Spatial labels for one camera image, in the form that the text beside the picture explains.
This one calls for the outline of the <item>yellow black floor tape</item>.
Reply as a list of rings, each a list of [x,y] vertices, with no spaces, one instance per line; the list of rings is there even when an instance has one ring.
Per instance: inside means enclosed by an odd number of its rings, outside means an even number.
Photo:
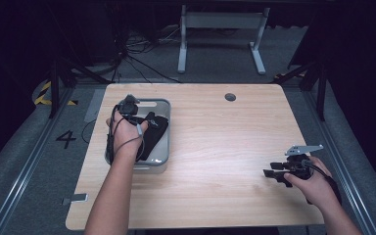
[[[34,100],[35,105],[52,105],[52,100],[51,99],[46,99],[46,93],[49,91],[50,87],[52,85],[51,81],[47,81],[44,83],[42,86],[39,94],[37,95],[36,99]]]

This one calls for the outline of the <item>person's right hand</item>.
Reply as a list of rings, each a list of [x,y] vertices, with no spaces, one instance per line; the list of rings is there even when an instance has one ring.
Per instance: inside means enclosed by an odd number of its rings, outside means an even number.
[[[324,174],[331,176],[331,172],[319,158],[310,157],[309,159],[313,165],[321,169],[321,172],[316,170],[307,180],[300,179],[291,173],[285,173],[284,178],[293,186],[298,187],[304,196],[322,212],[339,209],[341,204],[324,176]]]

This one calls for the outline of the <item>grey plastic bin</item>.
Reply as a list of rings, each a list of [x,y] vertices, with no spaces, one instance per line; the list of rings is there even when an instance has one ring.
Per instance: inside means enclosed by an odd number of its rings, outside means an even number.
[[[155,146],[146,161],[136,161],[134,170],[139,173],[162,173],[166,169],[169,157],[169,133],[170,133],[170,102],[166,99],[138,99],[138,114],[140,118],[144,118],[149,112],[154,112],[157,116],[168,119],[168,127],[159,143]],[[117,112],[117,105],[112,110],[111,117]],[[111,165],[115,158],[113,153],[114,139],[111,129],[109,128],[107,147],[105,151],[105,160]]]

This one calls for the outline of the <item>black glove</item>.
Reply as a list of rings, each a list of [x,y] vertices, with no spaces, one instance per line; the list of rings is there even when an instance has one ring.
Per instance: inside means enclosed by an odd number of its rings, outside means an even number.
[[[159,143],[168,127],[166,117],[157,116],[154,112],[149,112],[145,117],[137,117],[136,121],[141,124],[148,122],[148,128],[143,135],[143,143],[139,147],[136,161],[146,161],[155,146]]]

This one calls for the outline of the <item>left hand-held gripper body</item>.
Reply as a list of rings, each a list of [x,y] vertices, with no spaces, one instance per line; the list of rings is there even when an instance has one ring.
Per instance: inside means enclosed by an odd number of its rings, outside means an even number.
[[[137,116],[139,103],[140,101],[136,99],[132,94],[128,94],[117,104],[117,111],[129,123],[132,123],[133,125],[141,124],[144,119]]]

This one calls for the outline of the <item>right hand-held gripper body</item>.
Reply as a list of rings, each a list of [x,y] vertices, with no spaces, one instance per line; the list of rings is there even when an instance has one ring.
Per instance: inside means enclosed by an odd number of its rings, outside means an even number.
[[[322,150],[322,145],[314,146],[299,146],[293,145],[285,153],[287,157],[286,162],[282,164],[283,169],[289,170],[292,174],[300,179],[309,179],[312,176],[313,170],[311,160],[307,153]]]

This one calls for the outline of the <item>grey tape strip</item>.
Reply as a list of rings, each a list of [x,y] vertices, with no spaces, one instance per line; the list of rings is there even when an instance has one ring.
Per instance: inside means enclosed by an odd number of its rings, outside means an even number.
[[[73,194],[72,196],[68,198],[62,199],[62,205],[66,206],[71,203],[79,203],[79,202],[86,202],[88,200],[88,194],[87,193],[80,193],[80,194]]]

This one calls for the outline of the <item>person's left hand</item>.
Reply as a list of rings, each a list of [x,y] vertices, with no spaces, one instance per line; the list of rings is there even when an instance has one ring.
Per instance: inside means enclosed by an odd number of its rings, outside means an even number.
[[[143,135],[148,129],[148,122],[143,121],[133,125],[119,112],[114,112],[114,116],[107,119],[106,124],[113,134],[115,159],[128,156],[134,161],[142,144]]]

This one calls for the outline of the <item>black metal stand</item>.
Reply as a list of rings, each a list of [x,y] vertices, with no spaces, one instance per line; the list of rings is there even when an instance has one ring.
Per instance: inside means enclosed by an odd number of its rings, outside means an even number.
[[[313,86],[317,84],[316,113],[318,114],[320,120],[324,121],[324,102],[327,83],[325,72],[326,69],[321,63],[310,62],[285,74],[276,74],[272,80],[272,83],[282,84],[293,77],[298,77],[301,73],[303,73],[303,80],[301,81],[299,87],[302,91],[310,91]]]
[[[59,81],[62,81],[66,88],[75,88],[76,75],[74,75],[71,70],[77,70],[100,84],[111,84],[110,81],[96,72],[87,69],[85,66],[77,64],[67,58],[57,58],[50,70],[51,113],[49,118],[53,118],[61,107]]]

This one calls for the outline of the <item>white metal desk frame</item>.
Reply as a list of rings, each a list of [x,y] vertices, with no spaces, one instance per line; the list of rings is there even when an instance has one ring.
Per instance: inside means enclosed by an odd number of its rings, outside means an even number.
[[[258,70],[258,74],[265,74],[266,70],[259,52],[266,22],[270,13],[264,8],[261,13],[217,13],[217,12],[190,12],[187,6],[181,7],[179,57],[177,71],[185,73],[187,62],[187,29],[188,28],[232,28],[255,29],[256,39],[249,43],[249,47]]]

